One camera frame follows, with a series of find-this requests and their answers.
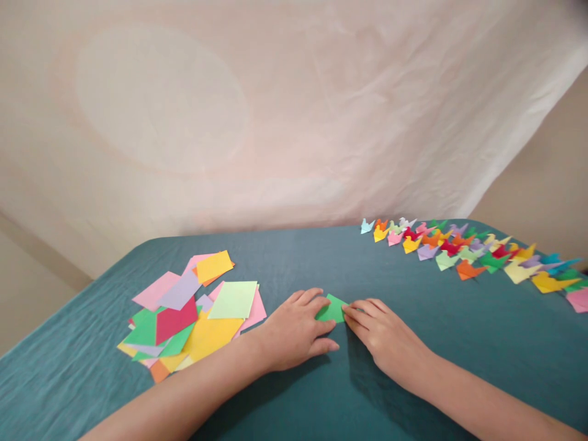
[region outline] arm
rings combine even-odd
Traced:
[[[313,288],[295,292],[264,324],[152,387],[88,432],[83,441],[188,439],[221,404],[262,375],[339,349],[317,338],[335,321],[318,322],[330,301]]]
[[[566,424],[435,355],[382,301],[358,300],[343,310],[345,321],[387,376],[478,438],[588,440]]]

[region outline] finger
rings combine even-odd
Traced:
[[[349,315],[352,319],[354,319],[361,326],[367,329],[369,329],[369,324],[374,319],[373,317],[367,315],[365,312],[361,312],[357,309],[354,309],[353,307],[351,307],[351,305],[343,305],[343,312],[345,312],[345,315]]]
[[[373,303],[376,307],[384,314],[389,314],[392,310],[380,299],[366,299],[368,302]]]
[[[316,339],[308,350],[308,357],[312,358],[327,352],[339,350],[339,345],[331,339]]]
[[[296,291],[294,294],[288,297],[288,300],[286,300],[286,302],[294,303],[296,300],[300,298],[302,294],[304,294],[304,290]]]
[[[352,319],[350,315],[345,315],[345,323],[351,328],[351,330],[359,337],[359,339],[366,344],[368,338],[369,329],[365,326],[360,325],[356,320]]]
[[[319,335],[325,335],[335,329],[337,322],[334,320],[327,320],[326,322],[320,322],[317,320],[317,337]]]
[[[356,300],[349,306],[355,309],[361,309],[365,311],[366,314],[371,315],[372,317],[377,317],[382,313],[380,309],[376,307],[376,305],[366,300]]]
[[[302,305],[307,305],[310,303],[312,299],[314,299],[317,295],[321,295],[323,290],[321,288],[310,288],[309,290],[305,291],[304,294],[300,296],[297,303]]]
[[[312,316],[314,317],[321,309],[323,309],[325,306],[329,306],[330,304],[331,301],[326,297],[315,297],[308,304],[308,309],[312,311]]]

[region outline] teal tablecloth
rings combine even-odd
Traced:
[[[236,266],[221,280],[258,280],[268,313],[313,286],[348,302],[381,298],[438,354],[588,433],[588,314],[503,271],[462,282],[357,226],[138,246],[0,359],[0,439],[75,440],[151,387],[148,370],[116,349],[140,309],[131,298],[165,271],[181,273],[191,256],[224,249]],[[331,337],[340,351],[262,378],[194,439],[472,438],[385,377],[344,324]]]

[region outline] white backdrop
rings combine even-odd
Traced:
[[[588,64],[587,20],[567,0],[2,2],[0,210],[92,277],[160,236],[467,216]]]

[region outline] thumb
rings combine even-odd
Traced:
[[[308,351],[308,357],[312,358],[314,356],[322,355],[324,353],[333,352],[336,350],[339,350],[339,345],[336,344],[334,340],[327,338],[316,339],[312,343],[311,348]]]

